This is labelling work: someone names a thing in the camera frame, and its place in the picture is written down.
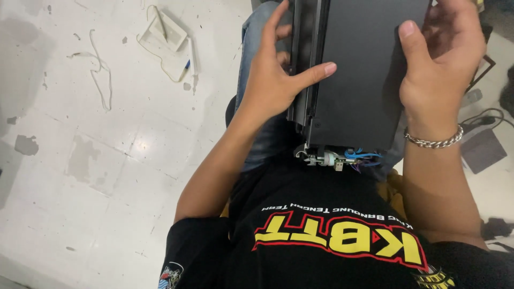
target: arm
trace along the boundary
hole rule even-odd
[[[439,1],[427,23],[435,26],[425,27],[426,39],[412,22],[400,28],[408,61],[400,95],[409,133],[439,141],[457,131],[461,99],[485,53],[485,41],[469,0]],[[487,249],[459,144],[427,149],[407,141],[403,173],[407,217],[421,234],[430,242],[457,241]]]
[[[303,89],[332,75],[334,63],[315,66],[290,77],[282,68],[289,55],[277,53],[275,43],[291,33],[277,25],[289,2],[282,2],[263,29],[259,52],[252,60],[242,103],[223,137],[201,163],[178,200],[175,223],[186,218],[219,216],[239,178],[255,136],[271,117],[285,111]]]

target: white wire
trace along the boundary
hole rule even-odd
[[[90,52],[80,52],[80,53],[74,53],[71,56],[68,56],[68,58],[72,59],[75,56],[80,56],[80,57],[93,57],[93,58],[96,58],[98,60],[98,64],[99,64],[98,70],[91,69],[90,72],[91,72],[91,77],[93,78],[93,81],[95,82],[95,85],[97,86],[98,92],[100,93],[100,98],[102,99],[103,109],[106,112],[108,112],[108,111],[111,111],[111,109],[113,108],[112,107],[113,84],[112,84],[112,77],[111,77],[111,69],[109,68],[107,63],[100,58],[100,56],[98,54],[98,50],[97,50],[96,45],[95,45],[95,43],[93,41],[93,31],[95,31],[95,30],[91,29],[89,31],[89,39],[91,40],[91,45],[93,46],[93,49],[95,50],[96,55],[91,54]],[[107,70],[107,72],[109,72],[109,105],[108,106],[105,103],[105,98],[103,97],[102,90],[100,89],[100,86],[98,85],[98,81],[97,81],[97,79],[96,79],[96,77],[94,75],[94,73],[96,73],[96,74],[100,73],[100,71],[102,71],[102,68]]]

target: yellow letter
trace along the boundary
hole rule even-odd
[[[357,232],[345,233],[345,229],[357,229]],[[330,248],[341,253],[370,251],[370,229],[359,223],[341,222],[332,227]],[[343,244],[343,240],[356,239],[355,243]]]
[[[316,232],[318,231],[318,224],[318,221],[307,219],[305,228],[303,228],[304,233],[291,234],[291,240],[313,242],[326,247],[326,240],[322,237],[316,236]]]
[[[255,241],[275,241],[289,239],[289,233],[279,233],[279,229],[284,222],[285,216],[273,216],[266,229],[267,234],[255,234]]]
[[[385,248],[380,250],[376,255],[392,257],[403,247],[405,254],[405,261],[409,263],[421,264],[421,257],[419,255],[418,244],[414,237],[406,232],[401,233],[403,243],[400,242],[389,230],[376,229],[376,231],[389,242]]]

